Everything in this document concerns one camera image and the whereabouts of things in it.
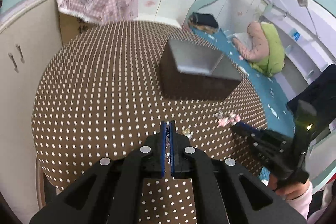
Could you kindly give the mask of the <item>right hand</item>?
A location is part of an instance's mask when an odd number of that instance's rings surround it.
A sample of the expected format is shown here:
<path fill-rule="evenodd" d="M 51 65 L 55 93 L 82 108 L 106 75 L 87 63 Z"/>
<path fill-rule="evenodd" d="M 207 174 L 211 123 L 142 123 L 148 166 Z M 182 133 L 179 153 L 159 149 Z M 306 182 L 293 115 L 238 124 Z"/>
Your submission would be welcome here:
<path fill-rule="evenodd" d="M 272 189 L 278 196 L 285 197 L 286 200 L 294 200 L 302 196 L 310 187 L 310 181 L 305 184 L 294 182 L 283 187 L 278 186 L 278 179 L 275 175 L 270 174 L 268 188 Z"/>

